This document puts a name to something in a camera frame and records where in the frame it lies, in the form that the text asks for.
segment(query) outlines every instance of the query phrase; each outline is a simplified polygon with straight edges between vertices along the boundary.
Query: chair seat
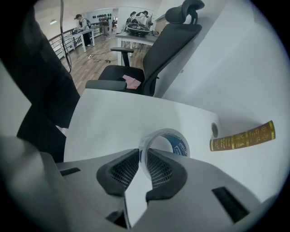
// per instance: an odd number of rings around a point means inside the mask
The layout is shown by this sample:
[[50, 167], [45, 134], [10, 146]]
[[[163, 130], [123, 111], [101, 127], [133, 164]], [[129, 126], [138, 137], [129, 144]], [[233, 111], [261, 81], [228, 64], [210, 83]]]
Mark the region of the chair seat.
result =
[[135, 78], [141, 82], [137, 89], [126, 89], [125, 92], [141, 94], [142, 83], [145, 79], [142, 69], [128, 66], [109, 65], [101, 73], [99, 80], [121, 81], [124, 75]]

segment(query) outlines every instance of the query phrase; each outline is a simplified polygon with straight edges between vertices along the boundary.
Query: pink cloth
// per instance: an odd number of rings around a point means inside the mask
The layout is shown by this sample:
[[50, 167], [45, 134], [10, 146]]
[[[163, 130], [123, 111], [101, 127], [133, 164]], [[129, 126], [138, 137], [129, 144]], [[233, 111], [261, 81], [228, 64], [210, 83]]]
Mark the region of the pink cloth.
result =
[[137, 81], [136, 79], [129, 77], [127, 75], [124, 75], [123, 78], [126, 80], [127, 89], [137, 89], [138, 86], [141, 84], [140, 81]]

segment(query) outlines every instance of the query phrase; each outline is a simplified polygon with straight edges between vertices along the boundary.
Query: wooden floor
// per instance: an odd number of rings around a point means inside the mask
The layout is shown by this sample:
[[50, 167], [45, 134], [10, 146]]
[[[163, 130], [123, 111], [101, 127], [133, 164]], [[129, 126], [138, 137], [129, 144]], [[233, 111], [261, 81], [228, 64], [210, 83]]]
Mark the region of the wooden floor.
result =
[[[72, 60], [71, 76], [80, 95], [84, 91], [88, 80], [97, 80], [106, 66], [118, 65], [117, 52], [109, 52], [112, 47], [117, 47], [117, 39], [114, 34], [111, 35], [111, 39], [105, 40], [103, 36], [98, 36], [95, 38], [95, 43], [94, 47], [93, 45], [87, 47], [86, 53], [83, 52], [81, 45], [70, 52]], [[129, 42], [126, 42], [126, 47], [130, 47]], [[132, 57], [129, 57], [130, 66], [143, 69], [142, 61], [148, 49], [144, 46], [142, 51], [139, 52], [140, 49], [135, 48]], [[61, 62], [69, 70], [66, 59], [61, 58]]]

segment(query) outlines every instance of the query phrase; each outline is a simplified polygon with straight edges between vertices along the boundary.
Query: white desk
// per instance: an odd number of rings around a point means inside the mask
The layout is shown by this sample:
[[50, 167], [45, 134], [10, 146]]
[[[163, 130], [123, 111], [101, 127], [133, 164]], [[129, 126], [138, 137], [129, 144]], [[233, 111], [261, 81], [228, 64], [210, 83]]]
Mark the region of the white desk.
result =
[[[190, 156], [217, 159], [210, 152], [211, 124], [220, 129], [214, 113], [164, 99], [125, 92], [85, 89], [67, 130], [64, 161], [76, 161], [138, 148], [143, 136], [163, 128], [186, 138]], [[142, 167], [126, 191], [129, 220], [134, 225], [146, 210], [151, 182]]]
[[93, 44], [93, 46], [95, 46], [95, 39], [94, 39], [95, 37], [94, 37], [94, 32], [93, 31], [94, 31], [94, 29], [89, 29], [87, 31], [81, 31], [79, 33], [76, 33], [76, 34], [72, 34], [72, 35], [67, 36], [66, 39], [71, 39], [72, 40], [72, 48], [73, 48], [73, 50], [75, 50], [75, 47], [74, 47], [74, 44], [73, 44], [73, 38], [74, 37], [77, 37], [77, 36], [81, 36], [81, 39], [82, 39], [82, 48], [83, 48], [83, 51], [86, 53], [87, 50], [86, 50], [86, 46], [85, 46], [85, 41], [83, 39], [83, 34], [91, 32], [92, 33], [92, 44]]
[[[123, 41], [130, 42], [130, 48], [133, 48], [134, 42], [152, 46], [158, 38], [158, 36], [154, 36], [154, 35], [146, 35], [144, 37], [133, 36], [133, 35], [130, 35], [128, 32], [123, 32], [123, 33], [117, 34], [116, 37], [118, 38], [118, 47], [119, 48], [122, 47]], [[122, 65], [121, 53], [118, 53], [118, 65]]]

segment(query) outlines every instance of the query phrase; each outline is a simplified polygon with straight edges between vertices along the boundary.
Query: ceiling light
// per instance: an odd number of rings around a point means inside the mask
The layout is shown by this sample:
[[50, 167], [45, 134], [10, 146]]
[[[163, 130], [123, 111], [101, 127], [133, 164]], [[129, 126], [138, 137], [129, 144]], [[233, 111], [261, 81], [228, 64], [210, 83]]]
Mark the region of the ceiling light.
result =
[[54, 19], [54, 20], [51, 20], [51, 22], [50, 22], [50, 25], [52, 25], [52, 24], [55, 24], [57, 21]]

